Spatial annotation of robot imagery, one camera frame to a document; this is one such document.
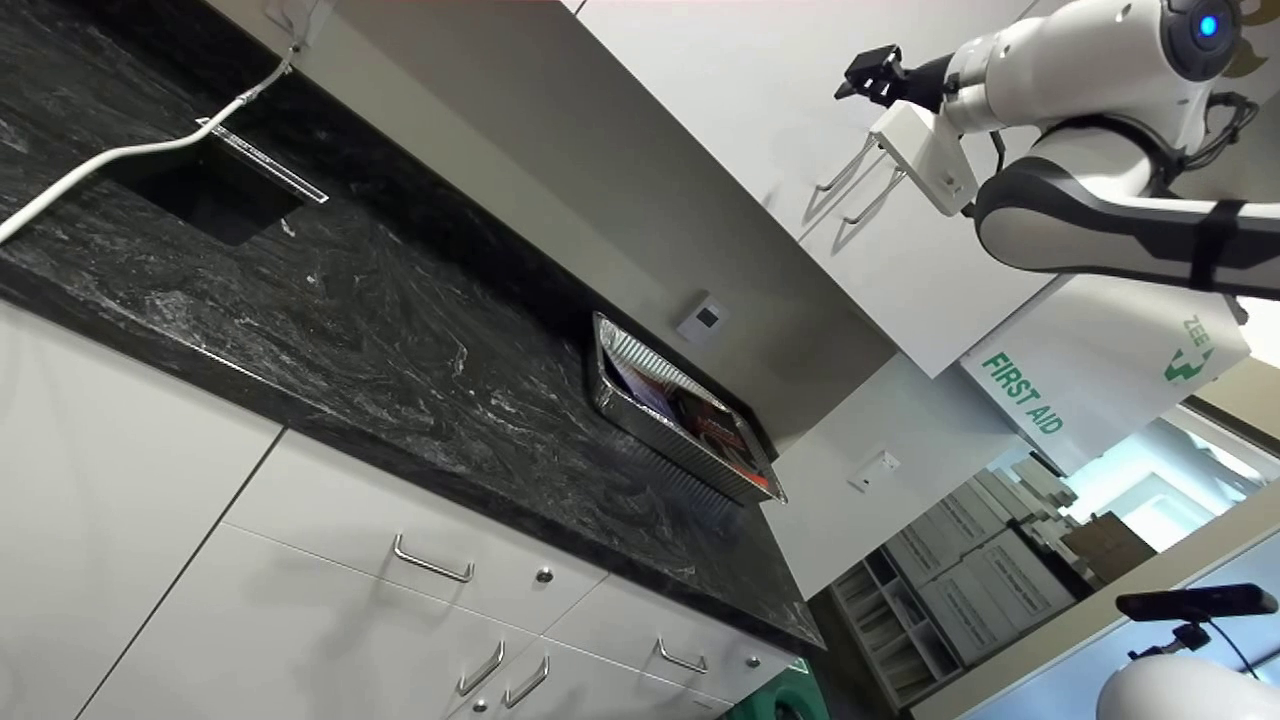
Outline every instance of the white cable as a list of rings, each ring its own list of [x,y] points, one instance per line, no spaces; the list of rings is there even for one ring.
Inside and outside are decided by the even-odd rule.
[[[161,144],[123,144],[123,149],[106,149],[93,159],[85,159],[78,167],[70,167],[68,176],[61,176],[57,183],[46,183],[39,197],[31,197],[19,214],[13,214],[0,225],[0,246],[8,246],[19,230],[27,230],[46,204],[57,204],[61,197],[68,197],[76,183],[85,183],[93,174],[129,159],[129,158],[163,158],[163,152],[178,152],[198,144],[204,136],[210,136],[220,125],[226,125],[242,105],[253,105],[256,96],[262,96],[280,77],[292,72],[295,47],[274,65],[274,72],[260,83],[253,83],[248,94],[239,94],[226,110],[220,110],[207,125],[198,125],[190,136],[178,139],[161,139]]]

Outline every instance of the kitchen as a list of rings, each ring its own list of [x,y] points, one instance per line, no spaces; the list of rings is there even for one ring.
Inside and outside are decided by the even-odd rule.
[[[189,131],[280,47],[248,0],[2,14],[8,214],[99,149]],[[593,6],[394,14],[325,17],[305,82],[234,125],[325,204],[216,239],[137,174],[2,246],[2,569],[27,590],[2,713],[721,717],[818,652],[812,590],[1019,445],[969,377],[920,374],[983,327],[875,327],[578,27]],[[460,27],[517,52],[460,69]],[[530,65],[530,27],[593,65]],[[611,100],[562,113],[593,94]],[[724,327],[691,348],[677,327],[703,297]],[[588,406],[597,307],[758,418],[787,508],[724,504]],[[825,431],[834,472],[805,451]],[[867,462],[834,504],[805,486]]]

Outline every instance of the green sign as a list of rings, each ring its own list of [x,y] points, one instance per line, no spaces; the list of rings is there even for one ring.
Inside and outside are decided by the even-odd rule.
[[[1004,397],[1032,421],[1040,436],[1056,436],[1069,421],[1040,397],[1040,387],[1010,366],[1009,352],[983,360],[983,374],[1004,387]]]
[[[1205,333],[1201,316],[1182,321],[1187,340],[1162,366],[1168,383],[1191,383],[1210,360],[1210,337]]]

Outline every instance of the kitchen counter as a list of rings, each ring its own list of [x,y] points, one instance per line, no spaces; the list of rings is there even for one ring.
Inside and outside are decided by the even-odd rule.
[[[167,27],[133,0],[96,14],[189,72],[70,0],[0,6],[0,218],[99,149],[189,131],[226,100],[216,83],[272,69],[198,6],[137,6]],[[231,130],[331,201],[220,246],[93,181],[0,249],[0,293],[781,650],[818,650],[758,508],[597,418],[567,337],[578,297],[525,239],[305,82]]]

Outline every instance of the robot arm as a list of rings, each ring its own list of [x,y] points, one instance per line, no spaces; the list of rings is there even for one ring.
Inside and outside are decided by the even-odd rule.
[[[890,47],[863,52],[834,96],[910,100],[950,144],[1043,130],[973,204],[1001,265],[1280,297],[1280,204],[1168,197],[1182,167],[1210,163],[1241,131],[1210,136],[1210,105],[1232,100],[1243,119],[1277,94],[1225,96],[1241,24],[1241,0],[1075,0],[916,72],[901,72]],[[928,174],[907,167],[936,201]]]

